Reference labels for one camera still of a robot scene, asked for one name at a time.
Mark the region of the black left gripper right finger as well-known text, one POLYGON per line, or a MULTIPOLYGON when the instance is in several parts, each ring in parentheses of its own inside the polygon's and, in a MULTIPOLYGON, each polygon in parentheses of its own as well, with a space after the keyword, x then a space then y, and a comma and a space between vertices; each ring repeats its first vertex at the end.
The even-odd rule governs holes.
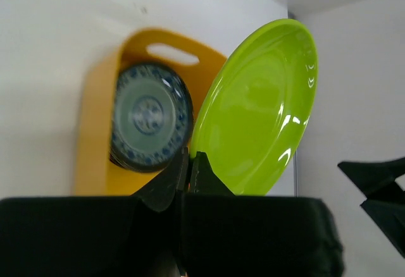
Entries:
POLYGON ((183 196, 189 276, 342 276, 343 246, 319 199, 234 195, 198 152, 183 196))

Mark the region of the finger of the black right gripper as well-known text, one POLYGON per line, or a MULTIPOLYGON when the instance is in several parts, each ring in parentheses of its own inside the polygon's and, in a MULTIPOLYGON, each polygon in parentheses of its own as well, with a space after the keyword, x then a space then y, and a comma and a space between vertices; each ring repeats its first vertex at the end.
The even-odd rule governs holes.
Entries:
POLYGON ((404 257, 404 190, 392 182, 367 196, 361 208, 404 257))
POLYGON ((342 161, 338 168, 371 200, 404 200, 396 179, 404 176, 404 158, 385 162, 342 161))

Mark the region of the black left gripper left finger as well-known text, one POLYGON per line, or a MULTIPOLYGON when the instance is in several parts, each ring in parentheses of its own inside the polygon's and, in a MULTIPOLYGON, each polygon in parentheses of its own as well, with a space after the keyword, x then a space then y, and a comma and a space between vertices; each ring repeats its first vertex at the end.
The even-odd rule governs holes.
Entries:
POLYGON ((1 201, 2 276, 146 276, 170 261, 187 149, 138 192, 1 201))

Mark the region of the green plate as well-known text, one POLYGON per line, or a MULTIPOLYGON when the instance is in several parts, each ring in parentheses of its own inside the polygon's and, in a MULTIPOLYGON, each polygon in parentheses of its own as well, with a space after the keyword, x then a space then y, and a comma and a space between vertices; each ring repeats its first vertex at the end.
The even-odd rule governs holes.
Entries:
POLYGON ((311 115, 316 44, 304 24, 279 19, 228 57, 200 108, 190 156, 202 152, 235 195, 266 195, 294 157, 311 115))

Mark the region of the blue floral plate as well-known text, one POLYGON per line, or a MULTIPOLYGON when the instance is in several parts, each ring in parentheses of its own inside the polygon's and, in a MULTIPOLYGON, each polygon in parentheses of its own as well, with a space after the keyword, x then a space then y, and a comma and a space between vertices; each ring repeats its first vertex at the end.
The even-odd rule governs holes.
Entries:
POLYGON ((111 116, 110 159, 142 173, 168 165, 187 145, 194 124, 184 81, 159 63, 136 63, 118 74, 111 116))

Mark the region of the yellow plastic bin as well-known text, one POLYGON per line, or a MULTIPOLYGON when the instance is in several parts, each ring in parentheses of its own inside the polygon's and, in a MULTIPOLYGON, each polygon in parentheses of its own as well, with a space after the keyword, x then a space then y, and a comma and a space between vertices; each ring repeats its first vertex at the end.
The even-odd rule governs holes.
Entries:
POLYGON ((139 173, 117 166, 109 159, 111 115, 116 80, 120 71, 142 62, 167 65, 184 81, 191 97, 193 116, 226 57, 194 39, 159 28, 144 28, 103 58, 85 79, 77 142, 73 192, 75 195, 131 195, 150 182, 157 172, 139 173), (164 58, 147 50, 151 44, 165 44, 198 58, 193 65, 164 58))

